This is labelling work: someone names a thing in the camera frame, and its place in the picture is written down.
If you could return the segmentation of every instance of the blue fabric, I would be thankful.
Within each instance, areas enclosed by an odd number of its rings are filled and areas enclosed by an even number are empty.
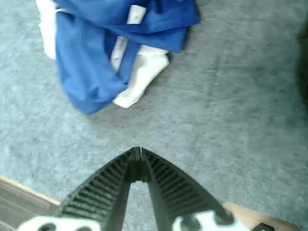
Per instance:
[[[55,0],[56,65],[70,101],[86,114],[109,104],[129,82],[140,45],[180,52],[186,29],[199,18],[193,0]],[[127,25],[131,5],[146,7],[138,25]],[[117,36],[128,38],[119,68],[110,56]]]

